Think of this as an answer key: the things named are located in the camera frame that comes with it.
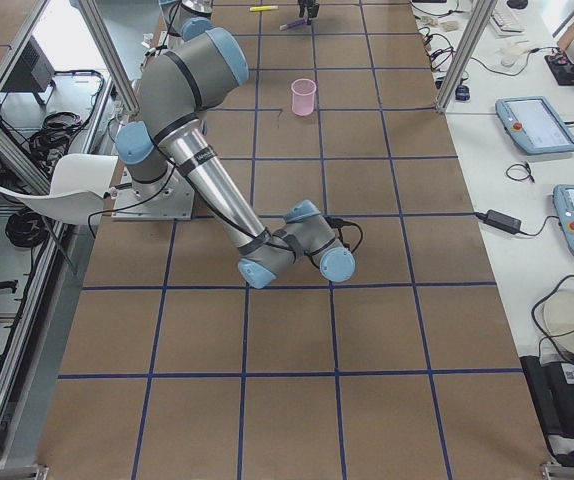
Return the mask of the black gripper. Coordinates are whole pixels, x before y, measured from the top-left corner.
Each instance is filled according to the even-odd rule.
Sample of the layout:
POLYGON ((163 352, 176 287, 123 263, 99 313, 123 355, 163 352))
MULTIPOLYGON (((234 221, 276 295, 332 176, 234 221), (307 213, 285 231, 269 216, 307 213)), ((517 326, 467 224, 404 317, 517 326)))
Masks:
POLYGON ((298 0, 300 16, 317 16, 320 5, 317 0, 298 0))

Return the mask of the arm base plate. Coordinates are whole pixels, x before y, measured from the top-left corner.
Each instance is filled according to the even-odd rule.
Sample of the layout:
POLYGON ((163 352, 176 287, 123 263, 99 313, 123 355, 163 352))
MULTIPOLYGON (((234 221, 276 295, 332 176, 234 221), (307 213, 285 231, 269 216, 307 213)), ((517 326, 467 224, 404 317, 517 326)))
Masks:
POLYGON ((117 193, 112 217, 121 221, 190 220, 194 190, 163 156, 154 152, 148 158, 124 164, 123 183, 129 187, 117 193))

